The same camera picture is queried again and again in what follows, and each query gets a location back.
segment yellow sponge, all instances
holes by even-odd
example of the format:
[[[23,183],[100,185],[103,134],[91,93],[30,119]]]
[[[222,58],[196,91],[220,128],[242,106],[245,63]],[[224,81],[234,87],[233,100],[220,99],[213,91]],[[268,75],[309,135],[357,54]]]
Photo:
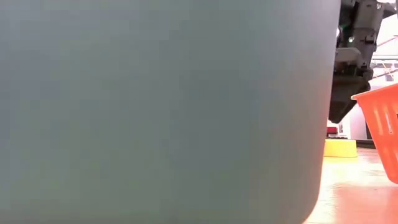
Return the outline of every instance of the yellow sponge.
[[[326,157],[357,157],[356,141],[348,139],[326,139],[325,152]]]

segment floor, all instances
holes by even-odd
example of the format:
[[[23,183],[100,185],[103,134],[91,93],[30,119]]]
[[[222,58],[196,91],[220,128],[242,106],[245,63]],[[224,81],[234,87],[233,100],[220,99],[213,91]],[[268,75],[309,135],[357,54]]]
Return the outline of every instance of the floor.
[[[318,203],[306,224],[398,223],[398,185],[388,180],[376,150],[358,154],[325,158]]]

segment orange basket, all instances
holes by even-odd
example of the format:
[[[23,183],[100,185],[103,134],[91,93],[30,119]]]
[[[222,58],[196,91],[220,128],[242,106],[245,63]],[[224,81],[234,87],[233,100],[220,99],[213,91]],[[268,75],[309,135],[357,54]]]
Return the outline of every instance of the orange basket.
[[[398,83],[351,98],[362,108],[388,178],[398,184]]]

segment gray bin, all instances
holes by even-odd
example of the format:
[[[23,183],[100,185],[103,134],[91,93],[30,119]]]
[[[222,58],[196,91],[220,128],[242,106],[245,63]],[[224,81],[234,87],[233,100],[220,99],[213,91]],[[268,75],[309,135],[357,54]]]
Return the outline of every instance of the gray bin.
[[[300,223],[339,1],[3,0],[0,222]]]

